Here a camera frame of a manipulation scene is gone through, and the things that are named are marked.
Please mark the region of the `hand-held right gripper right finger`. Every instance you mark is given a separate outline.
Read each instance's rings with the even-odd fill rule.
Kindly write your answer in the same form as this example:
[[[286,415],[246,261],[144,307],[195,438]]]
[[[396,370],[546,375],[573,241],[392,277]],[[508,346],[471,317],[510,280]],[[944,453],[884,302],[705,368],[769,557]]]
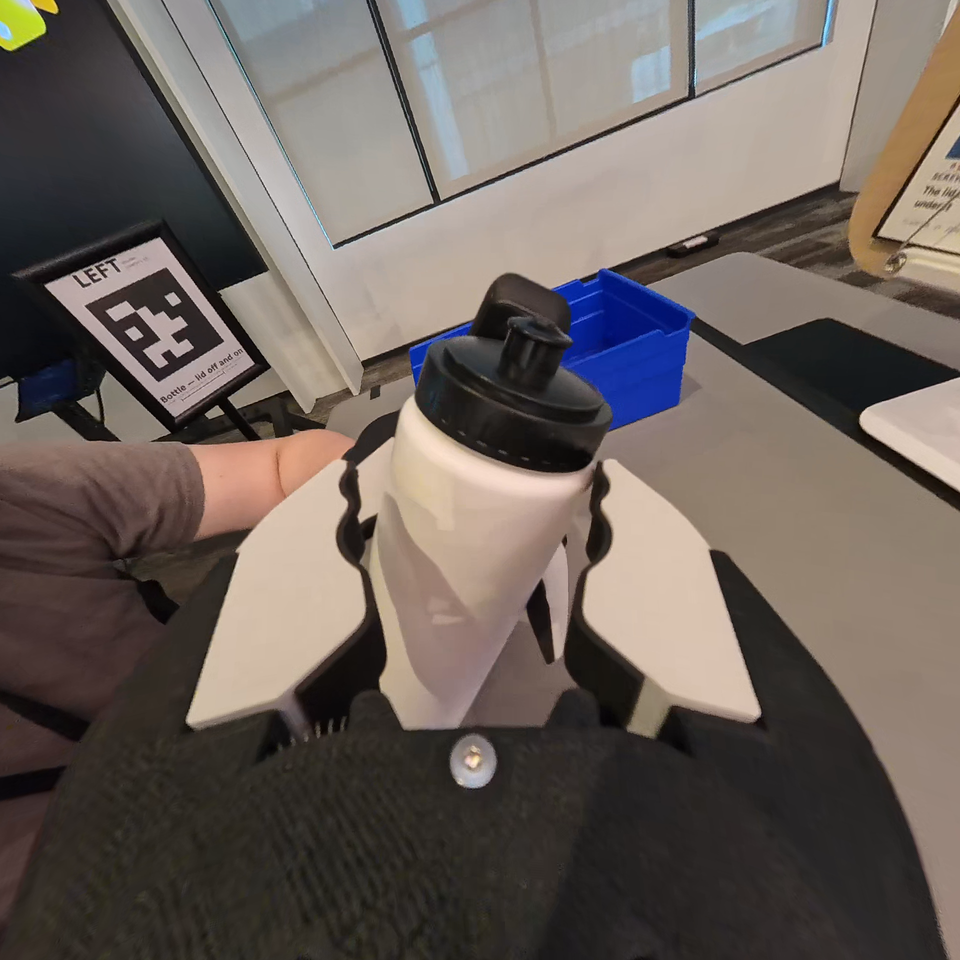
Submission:
[[[563,647],[607,723],[657,735],[674,709],[741,724],[762,717],[712,552],[666,498],[613,459],[597,462],[586,565]]]

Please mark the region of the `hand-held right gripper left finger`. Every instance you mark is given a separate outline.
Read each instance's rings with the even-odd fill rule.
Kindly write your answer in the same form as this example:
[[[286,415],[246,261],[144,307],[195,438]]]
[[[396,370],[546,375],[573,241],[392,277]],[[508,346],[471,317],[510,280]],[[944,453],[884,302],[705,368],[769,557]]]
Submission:
[[[354,463],[339,460],[246,537],[186,723],[276,712],[291,732],[332,732],[378,690],[386,642],[369,572]]]

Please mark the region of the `white plastic bottle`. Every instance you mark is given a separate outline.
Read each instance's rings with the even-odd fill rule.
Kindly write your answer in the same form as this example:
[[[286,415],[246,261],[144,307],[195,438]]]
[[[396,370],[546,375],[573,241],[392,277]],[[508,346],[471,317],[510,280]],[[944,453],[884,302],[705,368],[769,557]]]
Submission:
[[[400,408],[369,564],[386,642],[379,686],[407,730],[459,727],[516,628],[548,669],[529,598],[557,551],[594,463],[542,473],[463,447]]]

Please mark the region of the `black bottle lid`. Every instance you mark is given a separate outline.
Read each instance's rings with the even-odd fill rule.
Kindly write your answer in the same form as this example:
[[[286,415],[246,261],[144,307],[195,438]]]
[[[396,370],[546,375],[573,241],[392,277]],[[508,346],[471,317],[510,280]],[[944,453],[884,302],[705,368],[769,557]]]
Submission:
[[[588,467],[613,423],[602,393],[561,362],[570,335],[547,318],[516,316],[506,336],[433,342],[414,392],[426,420],[460,446],[543,474]]]

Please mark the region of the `blue plastic storage bin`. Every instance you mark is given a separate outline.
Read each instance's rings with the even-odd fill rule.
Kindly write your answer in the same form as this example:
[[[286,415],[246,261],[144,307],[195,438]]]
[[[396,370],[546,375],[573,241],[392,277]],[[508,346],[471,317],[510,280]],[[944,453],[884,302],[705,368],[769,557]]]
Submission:
[[[678,404],[693,311],[610,270],[552,290],[571,312],[561,365],[603,396],[612,429]]]

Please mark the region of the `black sign easel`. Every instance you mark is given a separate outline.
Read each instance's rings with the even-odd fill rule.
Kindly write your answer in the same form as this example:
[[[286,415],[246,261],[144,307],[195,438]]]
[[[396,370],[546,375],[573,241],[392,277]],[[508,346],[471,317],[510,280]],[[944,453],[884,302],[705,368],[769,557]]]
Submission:
[[[222,415],[233,428],[247,441],[257,442],[261,439],[255,426],[247,421],[246,417],[227,398],[222,398],[217,404]]]

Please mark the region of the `person's grey shirt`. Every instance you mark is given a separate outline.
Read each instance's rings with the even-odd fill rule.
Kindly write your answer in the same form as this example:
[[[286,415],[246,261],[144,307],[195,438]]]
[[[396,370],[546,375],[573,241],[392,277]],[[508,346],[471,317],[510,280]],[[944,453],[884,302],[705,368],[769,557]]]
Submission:
[[[182,444],[2,445],[3,907],[52,772],[77,748],[10,703],[83,726],[102,714],[162,634],[121,562],[190,544],[204,507],[200,467]]]

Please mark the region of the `black rectangular table pad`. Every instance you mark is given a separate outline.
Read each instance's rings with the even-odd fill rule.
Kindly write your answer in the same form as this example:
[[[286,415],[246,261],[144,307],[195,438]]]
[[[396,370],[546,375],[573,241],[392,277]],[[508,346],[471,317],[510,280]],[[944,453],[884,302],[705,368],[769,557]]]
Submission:
[[[846,436],[868,408],[958,378],[958,370],[834,318],[749,342],[755,371]]]

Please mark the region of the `black framed marker sign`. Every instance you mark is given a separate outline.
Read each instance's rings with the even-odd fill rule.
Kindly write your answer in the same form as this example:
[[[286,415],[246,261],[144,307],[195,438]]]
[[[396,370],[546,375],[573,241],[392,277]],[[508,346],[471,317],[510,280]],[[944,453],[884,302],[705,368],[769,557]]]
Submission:
[[[11,279],[76,331],[171,433],[231,401],[270,368],[164,221],[138,223]]]

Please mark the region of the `small blue floor box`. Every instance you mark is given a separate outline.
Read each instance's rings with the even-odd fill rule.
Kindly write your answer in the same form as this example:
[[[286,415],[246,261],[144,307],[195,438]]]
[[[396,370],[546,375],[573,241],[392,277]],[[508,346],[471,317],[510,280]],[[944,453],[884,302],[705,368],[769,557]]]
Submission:
[[[64,404],[98,395],[105,374],[104,367],[94,359],[69,357],[16,378],[15,422],[24,423]]]

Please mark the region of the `instruction sheet on stand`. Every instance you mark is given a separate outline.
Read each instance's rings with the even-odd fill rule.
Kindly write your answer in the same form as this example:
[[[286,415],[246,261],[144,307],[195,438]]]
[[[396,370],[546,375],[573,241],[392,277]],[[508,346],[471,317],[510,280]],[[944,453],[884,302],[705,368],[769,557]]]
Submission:
[[[883,280],[959,293],[959,252],[876,238],[875,232],[944,122],[959,105],[958,2],[859,195],[850,217],[849,249],[856,265]],[[959,490],[959,380],[877,403],[860,415],[872,440],[909,464]]]

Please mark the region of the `printed instruction sheet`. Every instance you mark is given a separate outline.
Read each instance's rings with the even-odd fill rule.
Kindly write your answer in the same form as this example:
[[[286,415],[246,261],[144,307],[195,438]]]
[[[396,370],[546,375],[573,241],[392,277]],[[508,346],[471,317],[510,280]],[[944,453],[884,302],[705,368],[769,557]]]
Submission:
[[[958,255],[958,104],[896,195],[874,236],[900,245]]]

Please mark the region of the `yellow green object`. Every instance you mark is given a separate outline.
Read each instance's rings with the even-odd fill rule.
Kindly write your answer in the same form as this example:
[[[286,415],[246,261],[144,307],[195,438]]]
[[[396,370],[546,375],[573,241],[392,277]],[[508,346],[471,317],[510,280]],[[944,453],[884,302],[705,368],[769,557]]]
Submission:
[[[58,14],[56,1],[1,1],[1,49],[14,52],[44,36],[44,15]]]

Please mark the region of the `large dark wall panel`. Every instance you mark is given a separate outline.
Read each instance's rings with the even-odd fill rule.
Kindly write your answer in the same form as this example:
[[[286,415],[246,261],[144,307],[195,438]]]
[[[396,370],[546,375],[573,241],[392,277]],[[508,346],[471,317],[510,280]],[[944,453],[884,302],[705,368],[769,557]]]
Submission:
[[[2,377],[76,342],[12,274],[138,224],[164,221],[223,290],[267,266],[106,2],[57,2],[46,31],[2,51]]]

